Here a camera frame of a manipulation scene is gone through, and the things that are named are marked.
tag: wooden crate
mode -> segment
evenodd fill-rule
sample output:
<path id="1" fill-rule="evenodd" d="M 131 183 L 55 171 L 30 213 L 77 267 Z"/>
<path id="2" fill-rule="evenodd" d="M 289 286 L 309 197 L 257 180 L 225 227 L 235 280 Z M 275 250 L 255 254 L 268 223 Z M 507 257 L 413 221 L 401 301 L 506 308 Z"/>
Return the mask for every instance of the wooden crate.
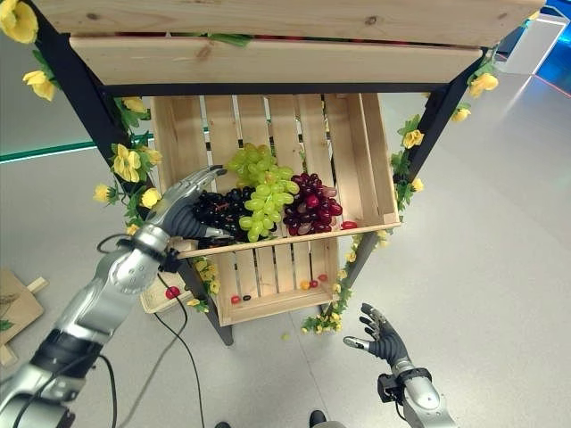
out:
<path id="1" fill-rule="evenodd" d="M 162 189 L 204 165 L 226 163 L 240 141 L 273 144 L 278 164 L 298 173 L 304 150 L 308 171 L 318 173 L 324 185 L 337 188 L 343 219 L 360 225 L 340 230 L 339 221 L 332 232 L 305 236 L 287 236 L 285 226 L 279 225 L 275 239 L 204 250 L 197 250 L 192 240 L 175 242 L 180 258 L 214 256 L 220 272 L 222 325 L 334 300 L 337 237 L 400 224 L 378 95 L 332 94 L 324 100 L 321 95 L 152 99 L 155 145 L 163 155 L 159 167 Z M 216 190 L 224 193 L 236 180 L 233 173 L 219 177 Z M 327 274 L 331 281 L 308 291 L 299 289 L 301 280 L 320 274 Z M 252 299 L 232 305 L 234 294 Z"/>

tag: wooden shelf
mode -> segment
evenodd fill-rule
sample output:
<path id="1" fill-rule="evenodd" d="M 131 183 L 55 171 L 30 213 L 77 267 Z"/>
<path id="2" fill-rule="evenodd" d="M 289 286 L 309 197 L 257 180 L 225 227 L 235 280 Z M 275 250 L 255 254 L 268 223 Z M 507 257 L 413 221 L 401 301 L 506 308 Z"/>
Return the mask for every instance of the wooden shelf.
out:
<path id="1" fill-rule="evenodd" d="M 105 85 L 164 83 L 448 83 L 480 49 L 292 40 L 246 47 L 205 37 L 72 37 Z"/>

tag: shoe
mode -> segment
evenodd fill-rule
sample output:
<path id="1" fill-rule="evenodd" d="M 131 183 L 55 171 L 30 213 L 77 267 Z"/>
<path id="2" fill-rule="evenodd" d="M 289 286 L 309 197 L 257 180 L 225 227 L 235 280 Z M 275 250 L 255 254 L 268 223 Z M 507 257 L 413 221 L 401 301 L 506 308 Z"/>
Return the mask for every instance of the shoe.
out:
<path id="1" fill-rule="evenodd" d="M 322 422 L 326 422 L 327 419 L 321 410 L 313 410 L 310 416 L 310 428 Z"/>

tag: robotic hand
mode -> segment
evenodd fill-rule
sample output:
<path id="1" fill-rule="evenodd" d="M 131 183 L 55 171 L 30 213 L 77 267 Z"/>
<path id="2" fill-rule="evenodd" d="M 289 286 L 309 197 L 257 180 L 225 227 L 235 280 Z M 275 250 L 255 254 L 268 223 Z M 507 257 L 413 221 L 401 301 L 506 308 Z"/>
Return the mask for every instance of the robotic hand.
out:
<path id="1" fill-rule="evenodd" d="M 75 416 L 62 403 L 74 400 L 105 343 L 128 316 L 138 294 L 172 254 L 171 236 L 231 237 L 201 225 L 193 205 L 203 186 L 226 173 L 201 169 L 174 184 L 130 240 L 105 255 L 89 284 L 76 294 L 28 364 L 0 389 L 0 428 L 66 428 Z"/>
<path id="2" fill-rule="evenodd" d="M 343 342 L 384 359 L 392 374 L 378 377 L 377 389 L 384 403 L 395 401 L 404 407 L 404 419 L 413 428 L 457 428 L 446 408 L 443 394 L 432 385 L 432 376 L 425 368 L 416 368 L 409 358 L 404 342 L 393 326 L 377 309 L 363 303 L 359 320 L 366 325 L 373 341 L 347 336 Z"/>

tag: gray floor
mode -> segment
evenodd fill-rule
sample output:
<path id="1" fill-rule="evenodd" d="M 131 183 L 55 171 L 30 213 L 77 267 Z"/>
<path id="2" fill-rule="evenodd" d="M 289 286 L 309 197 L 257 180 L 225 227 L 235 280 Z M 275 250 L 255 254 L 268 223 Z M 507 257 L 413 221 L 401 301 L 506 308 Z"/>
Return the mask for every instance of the gray floor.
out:
<path id="1" fill-rule="evenodd" d="M 387 95 L 392 144 L 420 95 Z M 541 81 L 502 76 L 451 123 L 421 172 L 392 244 L 373 254 L 356 283 L 343 333 L 359 334 L 361 301 L 381 308 L 427 366 L 463 427 L 571 426 L 571 99 Z M 94 151 L 0 166 L 0 261 L 24 282 L 50 280 L 45 314 L 12 341 L 29 358 L 70 296 L 91 277 L 95 244 L 119 228 L 121 212 L 91 201 L 105 179 Z M 385 364 L 343 346 L 341 334 L 300 335 L 315 309 L 237 325 L 224 347 L 205 317 L 184 333 L 203 385 L 207 426 L 304 427 L 313 408 L 349 428 L 403 426 L 377 396 Z M 173 310 L 166 320 L 180 322 Z M 289 332 L 289 341 L 281 340 Z M 134 309 L 105 348 L 117 374 L 120 419 L 169 334 Z M 73 404 L 78 426 L 111 419 L 104 366 Z M 174 348 L 133 419 L 133 427 L 199 426 L 195 379 Z"/>

